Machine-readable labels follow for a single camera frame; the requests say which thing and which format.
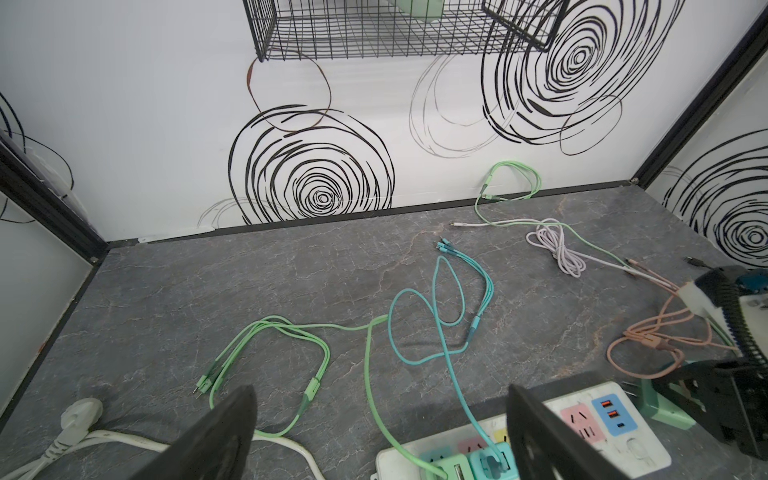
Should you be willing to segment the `green charger plug with cable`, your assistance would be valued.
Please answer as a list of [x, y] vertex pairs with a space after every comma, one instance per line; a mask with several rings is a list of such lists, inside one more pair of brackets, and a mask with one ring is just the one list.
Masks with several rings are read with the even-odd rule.
[[436, 479], [447, 479], [449, 472], [440, 468], [436, 462], [422, 460], [415, 454], [406, 450], [386, 428], [374, 402], [370, 379], [370, 349], [372, 345], [373, 329], [378, 325], [391, 324], [388, 315], [378, 316], [365, 326], [348, 327], [338, 324], [295, 324], [289, 319], [279, 315], [269, 315], [259, 319], [243, 328], [233, 340], [213, 360], [212, 364], [195, 384], [194, 394], [208, 397], [210, 408], [215, 406], [215, 397], [223, 388], [228, 374], [233, 372], [235, 364], [241, 356], [247, 353], [251, 343], [259, 347], [265, 347], [264, 353], [253, 352], [249, 355], [253, 364], [264, 372], [265, 376], [276, 375], [279, 370], [287, 372], [293, 360], [298, 358], [303, 346], [311, 345], [319, 350], [315, 356], [316, 367], [307, 376], [307, 386], [302, 392], [301, 402], [293, 418], [285, 423], [283, 428], [275, 432], [265, 432], [256, 429], [253, 433], [253, 441], [265, 441], [278, 444], [299, 454], [307, 463], [308, 468], [316, 479], [321, 479], [323, 474], [312, 454], [297, 442], [286, 437], [295, 424], [301, 419], [305, 411], [310, 407], [319, 388], [322, 379], [331, 363], [331, 348], [328, 342], [315, 334], [318, 329], [332, 329], [340, 332], [366, 334], [366, 346], [363, 358], [363, 380], [366, 399], [370, 412], [381, 433], [385, 436], [394, 450], [401, 454], [408, 462], [415, 465], [422, 473]]

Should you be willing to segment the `large multicolour power strip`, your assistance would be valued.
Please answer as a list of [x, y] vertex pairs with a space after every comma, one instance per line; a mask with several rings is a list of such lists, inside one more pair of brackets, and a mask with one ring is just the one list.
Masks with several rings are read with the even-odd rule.
[[[546, 400], [544, 404], [583, 440], [632, 479], [671, 465], [670, 454], [642, 418], [621, 386], [604, 382]], [[488, 442], [509, 439], [506, 415], [481, 420], [485, 434], [470, 424], [444, 430], [404, 445], [404, 449], [427, 463], [463, 455], [462, 466], [477, 460]]]

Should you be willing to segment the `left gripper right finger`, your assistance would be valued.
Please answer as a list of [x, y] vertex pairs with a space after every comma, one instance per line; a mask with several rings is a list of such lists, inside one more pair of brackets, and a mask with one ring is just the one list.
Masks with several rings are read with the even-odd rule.
[[522, 386], [506, 400], [509, 443], [522, 479], [624, 479], [626, 475], [581, 439]]

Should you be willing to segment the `teal charger plug with cable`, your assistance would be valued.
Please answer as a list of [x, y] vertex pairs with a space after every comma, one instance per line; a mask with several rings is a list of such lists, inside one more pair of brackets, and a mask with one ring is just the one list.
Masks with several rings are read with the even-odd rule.
[[[456, 376], [456, 372], [453, 364], [453, 357], [461, 353], [464, 353], [471, 345], [472, 340], [474, 339], [475, 333], [477, 332], [480, 326], [480, 322], [482, 320], [483, 314], [485, 313], [486, 309], [490, 306], [493, 300], [493, 297], [495, 294], [495, 286], [494, 286], [493, 280], [491, 279], [490, 275], [485, 271], [485, 269], [476, 260], [474, 260], [467, 254], [458, 250], [449, 240], [445, 238], [439, 240], [436, 243], [436, 248], [441, 253], [441, 255], [437, 258], [435, 263], [435, 268], [433, 271], [432, 283], [431, 283], [431, 298], [427, 299], [421, 292], [411, 288], [406, 288], [401, 290], [395, 296], [395, 298], [392, 300], [390, 304], [390, 308], [387, 314], [387, 321], [386, 321], [387, 334], [390, 341], [390, 346], [392, 347], [392, 350], [395, 353], [395, 355], [398, 357], [398, 359], [402, 363], [408, 366], [420, 366], [432, 360], [435, 360], [437, 358], [442, 358], [445, 361], [451, 383], [455, 390], [457, 399], [462, 407], [462, 410], [464, 411], [464, 414], [466, 415], [467, 419], [469, 420], [470, 424], [472, 425], [476, 433], [481, 437], [482, 440], [486, 442], [486, 445], [491, 448], [491, 457], [494, 460], [500, 461], [502, 459], [501, 449], [499, 447], [491, 445], [489, 435], [480, 426], [480, 423], [476, 419], [475, 415], [472, 413], [471, 408], [469, 407], [465, 399], [465, 396], [461, 390], [460, 382]], [[480, 301], [480, 306], [478, 307], [477, 312], [474, 314], [474, 316], [472, 317], [472, 320], [469, 323], [469, 327], [467, 330], [464, 343], [460, 347], [454, 350], [451, 350], [448, 346], [448, 343], [445, 337], [445, 329], [458, 326], [463, 321], [465, 315], [467, 314], [467, 307], [466, 307], [466, 296], [464, 294], [463, 285], [459, 280], [458, 274], [456, 273], [452, 264], [448, 260], [448, 257], [453, 257], [461, 260], [466, 265], [471, 267], [476, 273], [478, 273], [482, 278], [482, 280], [484, 281], [484, 293]], [[442, 266], [446, 266], [448, 268], [448, 271], [451, 274], [451, 277], [453, 278], [458, 288], [459, 299], [461, 303], [461, 309], [460, 309], [460, 313], [458, 314], [458, 317], [455, 320], [451, 320], [451, 321], [444, 320], [441, 317], [441, 314], [439, 313], [439, 306], [438, 306], [438, 300], [437, 300], [437, 297], [438, 297], [437, 282], [438, 282], [438, 277], [439, 277]], [[411, 360], [405, 357], [397, 347], [396, 342], [394, 340], [392, 316], [394, 314], [394, 309], [397, 306], [398, 301], [405, 294], [413, 294], [419, 300], [422, 300], [423, 303], [426, 305], [428, 311], [432, 314], [435, 325], [436, 325], [437, 334], [438, 334], [440, 347], [441, 347], [441, 351], [439, 353], [431, 354], [421, 359]]]

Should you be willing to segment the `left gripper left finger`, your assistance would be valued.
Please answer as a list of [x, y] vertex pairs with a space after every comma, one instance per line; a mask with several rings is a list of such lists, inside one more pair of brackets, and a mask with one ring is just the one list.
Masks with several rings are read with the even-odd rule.
[[255, 389], [241, 386], [133, 477], [240, 479], [256, 421]]

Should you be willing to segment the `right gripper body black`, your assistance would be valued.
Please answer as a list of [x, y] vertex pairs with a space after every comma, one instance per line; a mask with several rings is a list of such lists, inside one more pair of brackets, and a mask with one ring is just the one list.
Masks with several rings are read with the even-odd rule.
[[652, 385], [718, 441], [767, 459], [767, 377], [747, 360], [689, 363]]

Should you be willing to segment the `pink charger plug with cable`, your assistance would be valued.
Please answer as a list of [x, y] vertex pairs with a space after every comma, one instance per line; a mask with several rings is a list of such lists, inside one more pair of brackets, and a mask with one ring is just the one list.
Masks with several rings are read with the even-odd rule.
[[[687, 306], [678, 310], [671, 310], [671, 306], [675, 301], [682, 301], [680, 296], [681, 286], [642, 266], [636, 260], [627, 259], [626, 262], [631, 270], [645, 275], [652, 283], [667, 291], [670, 296], [656, 315], [630, 325], [624, 330], [621, 337], [608, 345], [605, 356], [613, 368], [634, 379], [655, 380], [672, 373], [684, 365], [686, 360], [685, 352], [678, 347], [678, 344], [689, 347], [713, 347], [730, 353], [737, 353], [734, 341], [728, 339], [723, 329], [715, 327], [711, 320], [705, 320], [705, 336], [703, 338], [666, 333], [664, 331], [666, 327], [687, 324], [697, 318], [697, 315]], [[614, 351], [622, 344], [636, 344], [653, 351], [666, 352], [671, 356], [672, 362], [656, 373], [639, 373], [627, 370], [614, 358]]]

